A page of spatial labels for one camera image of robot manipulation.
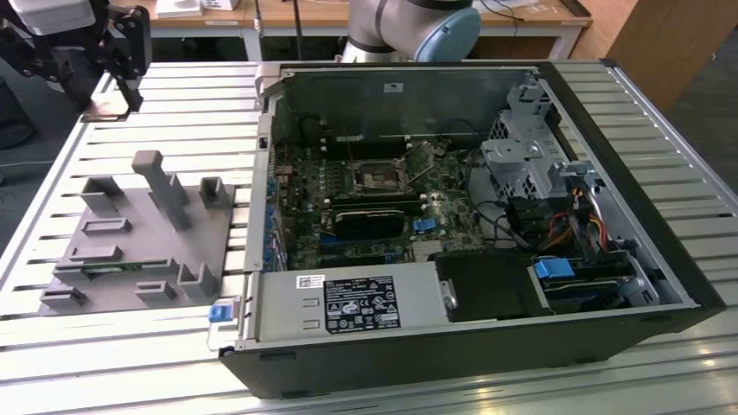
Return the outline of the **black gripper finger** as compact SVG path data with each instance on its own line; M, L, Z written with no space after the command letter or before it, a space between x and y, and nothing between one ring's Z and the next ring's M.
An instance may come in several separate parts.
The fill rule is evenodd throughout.
M66 95L76 112L84 112L90 103L90 92L77 79L66 50L50 48L44 42L32 43L20 35L24 28L10 21L1 21L1 58L26 78L42 78Z
M96 62L114 78L125 112L137 112L142 104L138 86L152 62L150 21L142 6L105 6L105 28L97 48Z

